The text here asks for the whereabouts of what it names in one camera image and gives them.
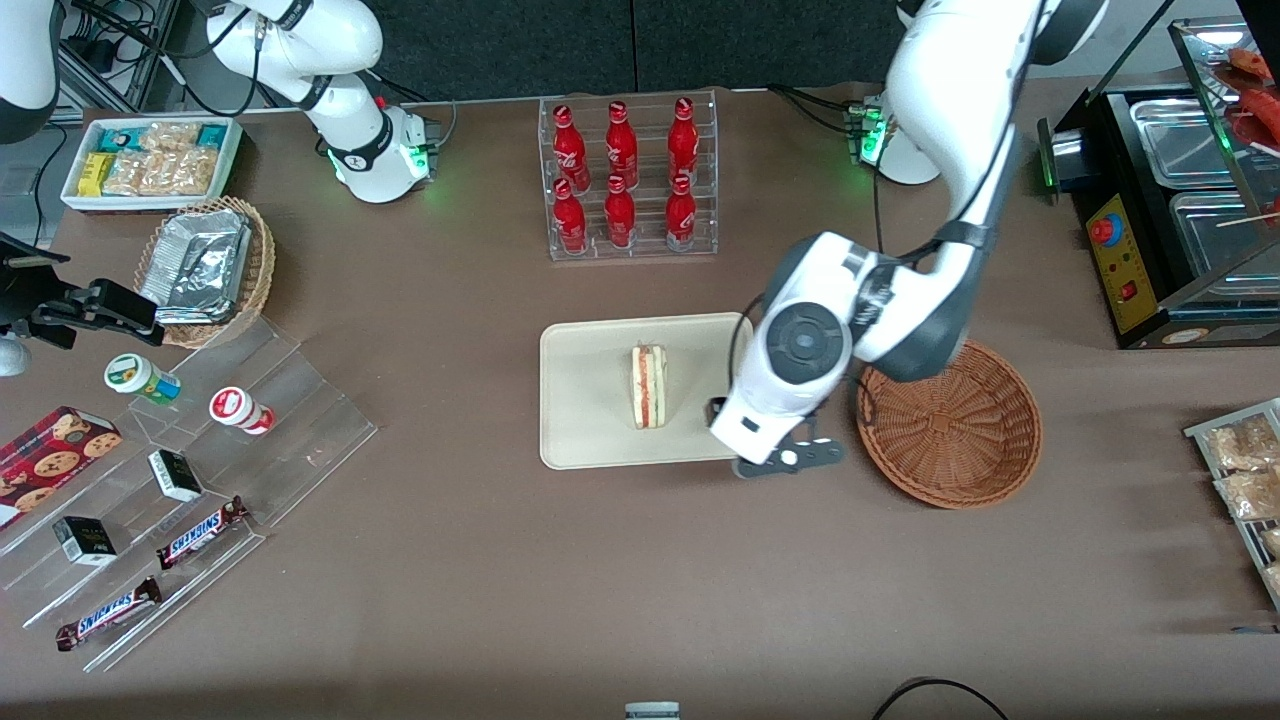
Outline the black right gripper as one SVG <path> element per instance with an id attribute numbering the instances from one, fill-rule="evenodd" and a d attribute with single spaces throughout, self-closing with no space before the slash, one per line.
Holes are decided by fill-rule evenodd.
<path id="1" fill-rule="evenodd" d="M 67 283 L 54 270 L 70 259 L 1 234 L 1 325 L 20 338 L 41 340 L 72 348 L 77 331 L 114 331 L 160 347 L 164 325 L 157 305 L 110 279 L 93 281 L 93 320 L 84 307 L 84 290 Z"/>

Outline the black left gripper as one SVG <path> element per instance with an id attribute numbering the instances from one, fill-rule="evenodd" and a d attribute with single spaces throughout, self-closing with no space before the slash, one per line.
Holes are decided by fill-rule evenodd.
<path id="1" fill-rule="evenodd" d="M 716 396 L 716 397 L 712 397 L 712 398 L 708 400 L 708 402 L 707 402 L 707 427 L 708 428 L 710 428 L 710 427 L 714 425 L 717 418 L 723 411 L 726 402 L 727 402 L 727 397 L 726 396 Z M 824 443 L 829 443 L 832 441 L 823 432 L 823 429 L 820 427 L 820 423 L 819 423 L 819 420 L 820 420 L 820 411 L 826 407 L 827 404 L 828 404 L 827 400 L 820 401 L 812 411 L 809 411 L 809 414 L 805 416 L 805 419 L 801 421 L 801 424 L 796 427 L 795 438 L 794 438 L 794 443 L 795 445 L 799 445 L 799 446 L 824 445 Z"/>

